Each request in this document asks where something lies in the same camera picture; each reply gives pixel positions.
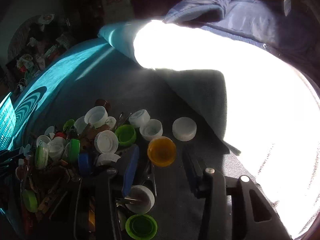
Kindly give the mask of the green bottle cap centre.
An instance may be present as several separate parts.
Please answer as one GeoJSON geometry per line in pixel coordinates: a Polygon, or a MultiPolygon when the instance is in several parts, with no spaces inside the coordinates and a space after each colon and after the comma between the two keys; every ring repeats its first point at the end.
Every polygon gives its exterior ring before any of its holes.
{"type": "Polygon", "coordinates": [[[136,141],[136,130],[131,125],[122,125],[115,130],[118,143],[121,147],[130,147],[136,141]]]}

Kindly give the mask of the brown bottle cap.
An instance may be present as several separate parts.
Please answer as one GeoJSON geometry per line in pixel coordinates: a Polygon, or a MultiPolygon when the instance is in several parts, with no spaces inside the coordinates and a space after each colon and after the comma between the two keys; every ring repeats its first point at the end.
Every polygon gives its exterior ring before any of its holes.
{"type": "Polygon", "coordinates": [[[94,103],[95,106],[103,106],[107,113],[110,112],[111,110],[111,104],[107,101],[107,100],[104,100],[104,99],[97,99],[94,103]]]}

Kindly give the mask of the metal clip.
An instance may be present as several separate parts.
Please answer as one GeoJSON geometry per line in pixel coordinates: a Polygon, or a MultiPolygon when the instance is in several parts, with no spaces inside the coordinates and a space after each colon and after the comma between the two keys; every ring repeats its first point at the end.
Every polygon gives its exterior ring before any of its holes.
{"type": "Polygon", "coordinates": [[[143,201],[141,199],[132,197],[116,198],[116,206],[139,205],[142,202],[143,201]]]}

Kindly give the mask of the white quilt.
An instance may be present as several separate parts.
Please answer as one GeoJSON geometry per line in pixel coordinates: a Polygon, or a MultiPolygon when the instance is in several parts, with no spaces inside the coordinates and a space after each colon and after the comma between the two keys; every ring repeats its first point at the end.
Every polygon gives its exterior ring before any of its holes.
{"type": "Polygon", "coordinates": [[[103,26],[113,48],[204,117],[262,187],[293,239],[319,215],[319,88],[252,44],[161,20],[103,26]]]}

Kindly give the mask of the green open bottle cap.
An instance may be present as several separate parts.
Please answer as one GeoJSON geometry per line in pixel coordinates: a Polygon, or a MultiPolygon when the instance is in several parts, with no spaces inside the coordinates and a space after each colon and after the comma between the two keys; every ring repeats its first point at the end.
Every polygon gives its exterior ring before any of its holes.
{"type": "Polygon", "coordinates": [[[133,215],[127,219],[125,230],[132,239],[150,240],[157,234],[157,222],[150,215],[133,215]]]}

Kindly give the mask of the white perforated plastic basket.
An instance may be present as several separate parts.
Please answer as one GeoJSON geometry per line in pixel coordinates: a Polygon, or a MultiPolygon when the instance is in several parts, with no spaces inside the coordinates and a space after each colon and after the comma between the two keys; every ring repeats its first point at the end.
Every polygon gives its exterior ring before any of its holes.
{"type": "Polygon", "coordinates": [[[3,99],[0,108],[1,151],[8,148],[16,125],[16,114],[10,96],[11,92],[3,99]]]}

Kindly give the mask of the white bottle cap front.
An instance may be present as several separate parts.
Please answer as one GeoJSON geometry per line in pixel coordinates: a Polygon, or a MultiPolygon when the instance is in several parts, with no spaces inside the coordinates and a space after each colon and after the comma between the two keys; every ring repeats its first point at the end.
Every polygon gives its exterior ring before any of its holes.
{"type": "Polygon", "coordinates": [[[130,201],[125,206],[139,215],[148,213],[155,204],[155,197],[152,191],[143,185],[132,186],[131,192],[126,198],[130,199],[130,201]]]}

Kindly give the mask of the white bottle cap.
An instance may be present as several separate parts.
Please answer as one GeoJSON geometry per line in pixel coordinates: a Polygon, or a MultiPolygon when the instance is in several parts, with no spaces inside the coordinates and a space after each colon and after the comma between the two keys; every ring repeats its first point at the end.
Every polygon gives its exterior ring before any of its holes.
{"type": "Polygon", "coordinates": [[[155,204],[155,197],[152,191],[143,185],[132,186],[131,192],[126,198],[130,199],[130,201],[125,206],[139,215],[148,213],[155,204]]]}
{"type": "Polygon", "coordinates": [[[196,122],[188,117],[178,118],[172,124],[172,133],[179,141],[192,140],[196,135],[196,131],[196,122]]]}

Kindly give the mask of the blue bottle cap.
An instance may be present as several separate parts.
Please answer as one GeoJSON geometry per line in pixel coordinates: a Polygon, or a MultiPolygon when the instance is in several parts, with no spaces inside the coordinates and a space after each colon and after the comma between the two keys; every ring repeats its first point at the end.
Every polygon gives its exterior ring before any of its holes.
{"type": "Polygon", "coordinates": [[[88,153],[80,153],[78,156],[78,165],[80,172],[88,172],[90,170],[88,153]]]}

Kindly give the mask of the white bottle cap far right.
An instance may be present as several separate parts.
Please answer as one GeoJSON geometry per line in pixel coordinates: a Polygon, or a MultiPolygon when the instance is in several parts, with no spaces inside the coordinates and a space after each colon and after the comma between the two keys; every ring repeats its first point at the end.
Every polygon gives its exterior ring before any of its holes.
{"type": "Polygon", "coordinates": [[[178,118],[172,124],[172,133],[179,141],[192,140],[196,135],[196,131],[196,122],[188,117],[178,118]]]}

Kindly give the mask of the purple down jacket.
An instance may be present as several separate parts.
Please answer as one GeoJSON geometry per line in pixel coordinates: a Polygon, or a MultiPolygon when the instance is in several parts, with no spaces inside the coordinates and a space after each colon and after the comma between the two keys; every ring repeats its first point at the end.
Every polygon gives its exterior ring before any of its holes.
{"type": "Polygon", "coordinates": [[[163,19],[268,51],[319,81],[319,24],[300,9],[265,0],[182,0],[163,19]]]}

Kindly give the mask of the stacked cardboard boxes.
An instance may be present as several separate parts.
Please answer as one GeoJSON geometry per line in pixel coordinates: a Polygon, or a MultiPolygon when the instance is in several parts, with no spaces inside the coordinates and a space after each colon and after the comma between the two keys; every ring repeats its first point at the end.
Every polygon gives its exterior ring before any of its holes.
{"type": "Polygon", "coordinates": [[[131,0],[101,0],[104,23],[127,21],[134,18],[131,0]]]}

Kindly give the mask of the orange open bottle cap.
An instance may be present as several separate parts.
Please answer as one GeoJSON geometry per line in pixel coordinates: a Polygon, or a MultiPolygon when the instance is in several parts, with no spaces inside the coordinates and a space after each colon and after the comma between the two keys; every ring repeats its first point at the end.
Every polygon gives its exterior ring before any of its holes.
{"type": "Polygon", "coordinates": [[[149,142],[148,158],[158,167],[170,166],[176,159],[177,147],[168,137],[157,137],[149,142]]]}

